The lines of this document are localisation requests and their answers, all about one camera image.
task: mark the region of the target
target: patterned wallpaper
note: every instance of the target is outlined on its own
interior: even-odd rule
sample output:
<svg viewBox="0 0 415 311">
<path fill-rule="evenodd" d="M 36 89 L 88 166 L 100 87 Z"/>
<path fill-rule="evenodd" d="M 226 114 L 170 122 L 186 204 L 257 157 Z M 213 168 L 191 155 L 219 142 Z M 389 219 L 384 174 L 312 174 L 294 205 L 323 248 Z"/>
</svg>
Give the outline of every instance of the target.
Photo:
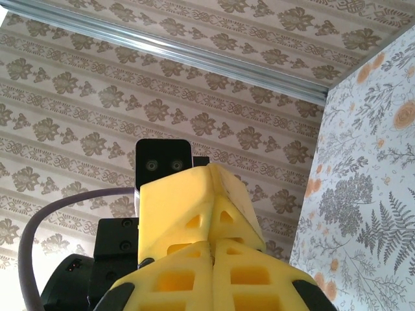
<svg viewBox="0 0 415 311">
<path fill-rule="evenodd" d="M 12 14 L 0 50 L 0 279 L 11 280 L 0 300 L 23 309 L 16 252 L 30 216 L 61 197 L 133 186 L 142 137 L 188 139 L 237 174 L 268 252 L 288 261 L 320 107 Z M 34 246 L 40 288 L 68 254 L 92 254 L 99 218 L 133 214 L 133 197 L 119 196 L 48 217 Z"/>
<path fill-rule="evenodd" d="M 333 85 L 413 21 L 402 0 L 40 0 Z"/>
<path fill-rule="evenodd" d="M 412 27 L 329 92 L 290 263 L 340 311 L 415 310 L 414 138 Z"/>
</svg>

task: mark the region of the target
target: black rubber pad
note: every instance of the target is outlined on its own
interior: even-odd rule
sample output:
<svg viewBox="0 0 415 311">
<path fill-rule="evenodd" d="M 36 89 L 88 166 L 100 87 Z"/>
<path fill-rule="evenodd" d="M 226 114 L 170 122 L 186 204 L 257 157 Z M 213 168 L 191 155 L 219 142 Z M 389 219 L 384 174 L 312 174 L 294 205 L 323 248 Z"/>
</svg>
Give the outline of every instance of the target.
<svg viewBox="0 0 415 311">
<path fill-rule="evenodd" d="M 138 265 L 138 268 L 139 269 L 144 268 L 145 266 L 148 266 L 149 264 L 151 264 L 153 262 L 154 262 L 153 258 L 146 258 L 141 262 L 141 264 Z"/>
<path fill-rule="evenodd" d="M 294 285 L 310 311 L 337 311 L 318 286 L 305 280 L 294 281 L 292 285 Z"/>
<path fill-rule="evenodd" d="M 123 311 L 134 288 L 134 284 L 124 283 L 106 292 L 94 311 Z"/>
</svg>

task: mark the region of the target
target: beige damask wallpaper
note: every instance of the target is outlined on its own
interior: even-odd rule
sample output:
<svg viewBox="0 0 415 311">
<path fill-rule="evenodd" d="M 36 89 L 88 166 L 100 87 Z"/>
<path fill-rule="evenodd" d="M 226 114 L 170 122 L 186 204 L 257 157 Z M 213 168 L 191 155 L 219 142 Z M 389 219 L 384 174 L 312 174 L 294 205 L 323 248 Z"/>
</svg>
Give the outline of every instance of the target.
<svg viewBox="0 0 415 311">
<path fill-rule="evenodd" d="M 39 0 L 326 86 L 413 21 L 413 0 Z"/>
<path fill-rule="evenodd" d="M 132 187 L 142 137 L 188 139 L 237 174 L 268 252 L 289 259 L 322 108 L 12 14 L 0 51 L 0 300 L 13 310 L 30 216 L 75 193 Z M 68 254 L 92 254 L 99 218 L 133 214 L 133 197 L 120 196 L 51 215 L 34 246 L 40 288 Z"/>
</svg>

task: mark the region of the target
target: wall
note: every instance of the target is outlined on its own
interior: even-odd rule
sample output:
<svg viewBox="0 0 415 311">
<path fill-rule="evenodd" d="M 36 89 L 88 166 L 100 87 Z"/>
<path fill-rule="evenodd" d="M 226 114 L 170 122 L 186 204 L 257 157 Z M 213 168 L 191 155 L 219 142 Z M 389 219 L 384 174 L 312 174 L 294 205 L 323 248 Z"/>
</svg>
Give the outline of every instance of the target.
<svg viewBox="0 0 415 311">
<path fill-rule="evenodd" d="M 0 49 L 0 279 L 10 279 L 0 282 L 0 301 L 14 306 L 8 311 L 23 309 L 16 252 L 28 219 L 65 196 L 133 186 L 140 138 L 187 139 L 195 155 L 237 174 L 268 253 L 288 261 L 321 107 L 13 14 Z M 92 254 L 99 218 L 132 215 L 132 196 L 121 196 L 49 217 L 34 245 L 40 288 L 68 254 Z"/>
<path fill-rule="evenodd" d="M 290 262 L 339 310 L 415 310 L 415 27 L 329 93 Z"/>
</svg>

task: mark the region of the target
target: triangular cutout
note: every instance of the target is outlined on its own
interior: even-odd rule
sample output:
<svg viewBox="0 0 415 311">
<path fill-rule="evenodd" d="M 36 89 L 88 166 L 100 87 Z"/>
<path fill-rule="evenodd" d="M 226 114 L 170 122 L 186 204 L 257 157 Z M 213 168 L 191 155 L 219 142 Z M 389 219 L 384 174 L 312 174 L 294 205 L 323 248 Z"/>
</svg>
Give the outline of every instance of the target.
<svg viewBox="0 0 415 311">
<path fill-rule="evenodd" d="M 222 224 L 233 224 L 233 218 L 227 211 L 222 211 L 220 214 L 220 222 Z"/>
<path fill-rule="evenodd" d="M 226 253 L 228 255 L 242 255 L 242 253 L 240 251 L 238 251 L 237 249 L 234 249 L 234 248 L 228 248 L 226 250 Z"/>
<path fill-rule="evenodd" d="M 188 229 L 200 228 L 200 221 L 201 221 L 201 217 L 200 215 L 197 215 L 193 217 L 192 219 L 190 219 L 190 221 L 186 224 L 186 228 Z"/>
<path fill-rule="evenodd" d="M 201 256 L 201 252 L 200 251 L 193 251 L 191 253 L 188 253 L 186 255 L 186 257 L 191 257 L 191 258 L 199 258 Z"/>
</svg>

